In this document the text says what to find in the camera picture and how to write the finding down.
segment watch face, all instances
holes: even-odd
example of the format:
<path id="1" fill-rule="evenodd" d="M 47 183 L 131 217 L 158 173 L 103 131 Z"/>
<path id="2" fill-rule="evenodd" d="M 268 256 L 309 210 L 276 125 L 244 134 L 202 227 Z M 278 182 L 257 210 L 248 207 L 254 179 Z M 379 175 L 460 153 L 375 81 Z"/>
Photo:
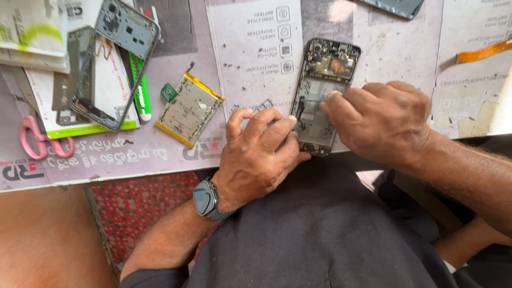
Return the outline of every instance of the watch face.
<path id="1" fill-rule="evenodd" d="M 209 192 L 210 187 L 206 181 L 199 183 L 194 189 L 194 202 L 197 212 L 201 216 L 207 215 L 214 208 L 215 203 Z"/>

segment workbench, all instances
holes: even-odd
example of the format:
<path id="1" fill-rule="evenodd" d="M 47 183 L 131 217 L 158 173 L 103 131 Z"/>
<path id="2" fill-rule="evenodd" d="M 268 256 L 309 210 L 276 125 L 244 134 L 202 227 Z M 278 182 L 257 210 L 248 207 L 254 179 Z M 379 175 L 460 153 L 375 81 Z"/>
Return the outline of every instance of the workbench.
<path id="1" fill-rule="evenodd" d="M 164 6 L 166 9 L 168 5 L 168 1 L 165 4 L 152 2 L 158 9 L 164 9 Z M 28 115 L 29 105 L 21 96 L 23 94 L 10 73 L 10 67 L 0 66 L 0 192 L 191 171 L 219 165 L 221 151 L 226 144 L 226 116 L 229 116 L 232 107 L 227 108 L 229 113 L 222 109 L 216 113 L 193 149 L 154 126 L 165 104 L 160 96 L 160 89 L 165 83 L 175 85 L 191 61 L 196 64 L 191 73 L 213 90 L 220 90 L 218 63 L 204 0 L 190 0 L 190 8 L 186 1 L 171 2 L 175 2 L 173 8 L 176 10 L 169 9 L 159 15 L 162 40 L 146 71 L 153 119 L 144 122 L 140 129 L 75 137 L 76 151 L 69 159 L 58 158 L 52 155 L 53 151 L 49 151 L 50 155 L 45 160 L 35 161 L 24 152 L 19 142 L 18 130 L 21 118 Z M 232 0 L 217 2 L 226 4 Z M 509 11 L 510 7 L 503 8 L 508 11 L 508 15 L 512 13 Z M 426 0 L 417 17 L 411 21 L 358 1 L 303 0 L 301 9 L 304 43 L 310 38 L 320 37 L 354 43 L 362 48 L 353 87 L 362 87 L 368 82 L 401 80 L 413 84 L 428 96 L 435 94 L 436 87 L 440 85 L 436 82 L 436 72 L 443 0 Z M 508 67 L 512 57 L 509 60 L 506 64 Z M 507 113 L 510 111 L 507 107 L 512 107 L 512 85 L 505 84 L 508 75 L 502 79 L 495 76 L 494 80 L 492 85 L 508 87 L 508 90 L 503 89 L 499 95 L 500 106 L 496 112 L 498 121 L 489 124 L 492 127 L 485 135 L 512 133 L 511 119 L 508 116 L 512 113 Z M 457 85 L 449 81 L 444 83 L 451 87 Z M 488 83 L 482 80 L 475 85 L 484 87 Z M 288 101 L 273 103 L 285 114 L 290 113 L 293 93 L 288 97 Z M 487 100 L 489 99 L 478 98 L 473 103 L 459 99 L 456 103 L 457 114 L 464 114 L 463 116 L 475 120 L 480 106 Z M 260 102 L 256 99 L 240 105 L 253 107 Z M 444 135 L 457 138 L 451 132 L 457 130 L 457 127 L 453 127 L 457 120 L 454 115 L 450 115 L 450 109 L 455 104 L 445 105 L 443 109 L 444 103 L 445 99 L 436 94 L 429 124 Z M 333 151 L 347 150 L 337 140 Z"/>

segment green sticker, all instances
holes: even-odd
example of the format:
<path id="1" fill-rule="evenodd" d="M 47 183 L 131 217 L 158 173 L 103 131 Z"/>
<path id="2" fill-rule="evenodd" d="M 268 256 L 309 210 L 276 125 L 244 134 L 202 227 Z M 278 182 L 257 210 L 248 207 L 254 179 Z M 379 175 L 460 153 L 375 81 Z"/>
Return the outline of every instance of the green sticker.
<path id="1" fill-rule="evenodd" d="M 176 92 L 176 90 L 174 90 L 174 88 L 169 83 L 164 85 L 162 91 L 160 91 L 160 94 L 162 94 L 162 97 L 169 103 L 171 103 L 174 98 L 178 96 L 178 92 Z"/>

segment smartwatch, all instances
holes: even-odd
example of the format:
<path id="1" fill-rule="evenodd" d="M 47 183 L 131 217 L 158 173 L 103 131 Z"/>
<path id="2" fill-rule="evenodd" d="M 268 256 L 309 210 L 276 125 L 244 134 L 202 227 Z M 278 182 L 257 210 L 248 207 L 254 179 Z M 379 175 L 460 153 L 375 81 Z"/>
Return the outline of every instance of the smartwatch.
<path id="1" fill-rule="evenodd" d="M 210 218 L 211 220 L 223 221 L 231 216 L 233 212 L 219 211 L 219 196 L 217 194 L 217 186 L 209 180 L 204 180 L 194 188 L 194 203 L 196 204 L 197 213 L 201 216 Z"/>

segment red patterned floor mat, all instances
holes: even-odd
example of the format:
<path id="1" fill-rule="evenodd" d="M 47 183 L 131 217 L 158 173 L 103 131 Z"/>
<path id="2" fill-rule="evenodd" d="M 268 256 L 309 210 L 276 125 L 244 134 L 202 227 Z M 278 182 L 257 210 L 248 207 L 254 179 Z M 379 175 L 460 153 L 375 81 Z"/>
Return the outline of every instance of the red patterned floor mat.
<path id="1" fill-rule="evenodd" d="M 183 172 L 92 187 L 114 264 L 127 259 L 148 227 L 192 197 L 197 184 L 194 172 Z"/>

